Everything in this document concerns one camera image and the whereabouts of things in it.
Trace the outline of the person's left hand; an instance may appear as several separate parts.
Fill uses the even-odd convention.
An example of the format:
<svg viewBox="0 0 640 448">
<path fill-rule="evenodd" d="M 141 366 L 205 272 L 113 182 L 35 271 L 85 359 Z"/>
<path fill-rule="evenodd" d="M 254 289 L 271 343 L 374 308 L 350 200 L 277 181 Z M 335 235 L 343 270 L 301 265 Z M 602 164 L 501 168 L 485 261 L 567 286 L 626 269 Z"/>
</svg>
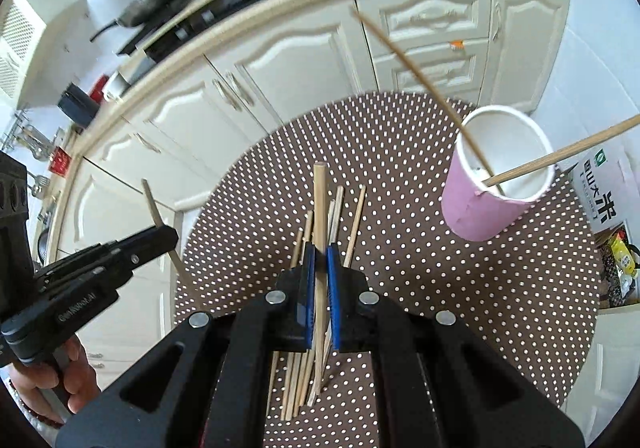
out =
<svg viewBox="0 0 640 448">
<path fill-rule="evenodd" d="M 66 407 L 71 413 L 79 412 L 101 393 L 96 382 L 96 371 L 89 364 L 85 347 L 77 335 L 64 343 L 64 350 L 70 363 L 62 378 L 49 364 L 34 364 L 29 367 L 15 362 L 9 366 L 10 380 L 24 405 L 38 416 L 55 423 L 63 423 L 63 419 L 44 398 L 43 390 L 53 390 L 62 384 L 70 394 Z"/>
</svg>

